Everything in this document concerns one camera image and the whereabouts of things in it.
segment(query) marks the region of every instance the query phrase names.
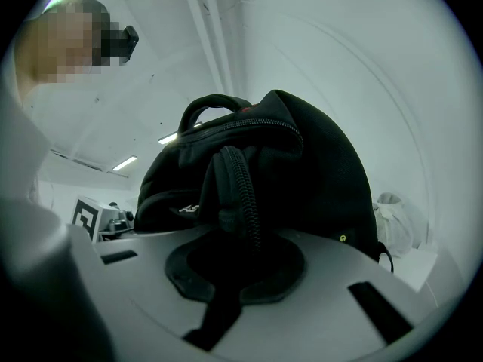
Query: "backpack zipper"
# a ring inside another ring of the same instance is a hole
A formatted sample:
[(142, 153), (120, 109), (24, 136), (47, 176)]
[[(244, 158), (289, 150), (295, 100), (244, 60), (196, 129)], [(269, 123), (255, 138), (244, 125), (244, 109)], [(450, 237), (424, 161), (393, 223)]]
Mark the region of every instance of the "backpack zipper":
[(212, 129), (207, 129), (207, 130), (201, 130), (196, 134), (190, 134), (188, 136), (184, 137), (179, 137), (178, 143), (187, 143), (187, 142), (194, 142), (201, 140), (203, 138), (209, 137), (210, 135), (219, 133), (221, 131), (229, 130), (229, 129), (234, 129), (237, 127), (244, 127), (244, 126), (254, 126), (254, 125), (272, 125), (272, 126), (279, 126), (279, 127), (285, 127), (289, 129), (290, 131), (294, 132), (297, 135), (297, 139), (300, 142), (300, 145), (303, 149), (303, 138), (302, 135), (300, 134), (299, 130), (297, 130), (295, 127), (292, 125), (282, 122), (282, 121), (276, 121), (273, 119), (266, 119), (266, 118), (260, 118), (260, 119), (243, 119), (240, 121), (234, 121), (234, 122), (229, 122), (227, 124), (224, 124), (222, 126), (214, 127)]
[(258, 218), (257, 200), (245, 158), (242, 152), (234, 146), (225, 146), (223, 150), (228, 152), (229, 159), (232, 162), (247, 229), (248, 245), (250, 246), (252, 255), (258, 256), (262, 250), (260, 220)]

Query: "person's neck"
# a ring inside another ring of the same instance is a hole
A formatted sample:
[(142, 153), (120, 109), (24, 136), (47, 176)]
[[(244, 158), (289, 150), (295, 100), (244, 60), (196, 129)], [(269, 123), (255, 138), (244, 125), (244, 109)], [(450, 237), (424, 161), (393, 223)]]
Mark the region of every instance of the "person's neck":
[(14, 62), (18, 94), (23, 103), (38, 80), (38, 24), (30, 20), (23, 24), (14, 46)]

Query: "white plastic bag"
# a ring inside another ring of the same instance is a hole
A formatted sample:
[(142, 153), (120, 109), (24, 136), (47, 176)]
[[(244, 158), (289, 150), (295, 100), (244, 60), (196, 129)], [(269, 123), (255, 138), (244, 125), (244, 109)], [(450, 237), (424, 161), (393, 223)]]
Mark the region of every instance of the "white plastic bag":
[(377, 225), (377, 240), (393, 256), (403, 257), (413, 245), (413, 230), (402, 200), (385, 192), (373, 203)]

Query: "bag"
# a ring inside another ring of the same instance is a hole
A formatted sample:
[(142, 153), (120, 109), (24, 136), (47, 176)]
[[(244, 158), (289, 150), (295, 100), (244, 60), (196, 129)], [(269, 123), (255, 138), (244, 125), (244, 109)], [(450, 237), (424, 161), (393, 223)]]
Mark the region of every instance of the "bag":
[[(194, 127), (209, 107), (233, 113)], [(278, 228), (342, 241), (376, 261), (384, 251), (351, 143), (326, 114), (281, 90), (257, 105), (221, 94), (193, 101), (146, 173), (137, 232), (201, 224), (248, 238), (253, 253)]]
[(413, 245), (411, 221), (404, 210), (402, 200), (385, 192), (373, 203), (376, 217), (377, 239), (393, 256), (403, 257)]

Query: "backpack handle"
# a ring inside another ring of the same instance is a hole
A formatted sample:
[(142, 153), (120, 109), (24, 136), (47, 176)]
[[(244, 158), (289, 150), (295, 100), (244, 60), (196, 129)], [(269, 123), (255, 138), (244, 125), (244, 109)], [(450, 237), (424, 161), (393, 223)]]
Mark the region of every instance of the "backpack handle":
[(178, 127), (178, 134), (192, 129), (200, 114), (208, 108), (225, 108), (236, 112), (245, 107), (251, 107), (250, 102), (237, 97), (229, 97), (222, 94), (211, 94), (206, 97), (193, 100), (186, 108), (183, 117), (181, 118), (180, 126)]

